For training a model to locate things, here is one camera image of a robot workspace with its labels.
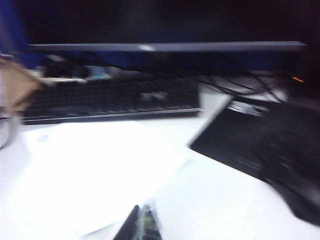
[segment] white desk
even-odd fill
[[[266,183],[188,149],[188,144],[228,102],[229,96],[201,92],[204,112],[193,118],[140,120],[159,138],[188,156],[189,162],[155,196],[164,240],[319,240],[320,227],[303,222],[290,212],[281,197]],[[47,125],[21,126],[20,131],[46,128]],[[30,159],[25,144],[18,138],[1,152],[1,201]],[[1,239],[79,239],[68,229],[34,223],[22,232],[6,221],[14,205],[4,202],[1,214]],[[20,224],[33,219],[17,219]],[[111,239],[119,227],[113,224],[82,239]]]

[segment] black object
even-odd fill
[[[14,2],[30,44],[47,48],[65,44],[66,49],[96,44],[89,46],[91,50],[113,44],[105,50],[118,51],[187,51],[193,47],[168,43],[264,42],[260,47],[272,46],[269,41],[274,45],[278,41],[308,43],[319,5],[314,0],[48,0],[35,8],[30,0]],[[201,46],[198,51],[210,49],[210,44],[196,46]]]
[[[295,170],[282,161],[272,161],[263,176],[296,217],[320,226],[320,182],[310,177],[308,171],[304,171],[304,175],[299,172],[299,168]]]
[[[320,224],[320,112],[235,98],[191,149],[271,184],[294,214]]]
[[[25,124],[195,115],[198,83],[184,78],[94,80],[45,87],[23,113]]]
[[[113,238],[113,240],[132,240],[136,235],[138,226],[139,206],[136,205],[125,220],[124,224]]]

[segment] black cable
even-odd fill
[[[245,85],[242,85],[242,84],[237,83],[237,82],[235,82],[235,81],[232,81],[232,80],[231,80],[229,77],[227,77],[227,76],[224,76],[224,79],[226,79],[229,83],[232,83],[232,84],[237,85],[237,86],[239,86],[239,87],[242,87],[242,88],[245,88],[245,89],[249,89],[249,90],[251,90],[251,91],[255,91],[252,87],[245,86]]]
[[[221,55],[222,57],[224,57],[225,59],[227,59],[228,61],[230,61],[231,63],[235,64],[236,66],[238,66],[240,68],[241,71],[243,71],[244,73],[247,73],[249,76],[251,76],[252,78],[254,78],[255,80],[257,80],[266,90],[266,92],[268,92],[271,96],[273,96],[277,101],[279,101],[280,103],[283,103],[284,101],[282,101],[280,98],[277,97],[277,95],[275,95],[272,90],[269,88],[268,84],[266,84],[261,78],[259,78],[257,75],[255,75],[254,73],[244,70],[245,68],[236,60],[234,60],[233,58],[229,57],[227,54],[222,53],[222,52],[215,52],[218,55]]]
[[[212,86],[212,87],[215,87],[220,92],[225,93],[225,94],[229,94],[229,95],[232,95],[232,96],[251,96],[251,95],[261,94],[261,93],[265,92],[264,88],[262,88],[261,90],[254,90],[253,92],[236,91],[236,90],[227,88],[225,86],[221,86],[221,85],[216,84],[214,82],[212,76],[206,76],[206,77],[208,78],[209,82],[208,81],[203,81],[203,80],[200,80],[199,82],[203,83],[203,84],[206,84],[206,85],[209,85],[209,86]]]

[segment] black keyboard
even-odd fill
[[[27,124],[105,121],[199,112],[198,83],[190,79],[117,79],[45,86],[23,113]]]

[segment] white paper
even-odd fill
[[[33,160],[17,189],[26,207],[80,235],[123,219],[184,163],[134,121],[64,123],[24,139]]]

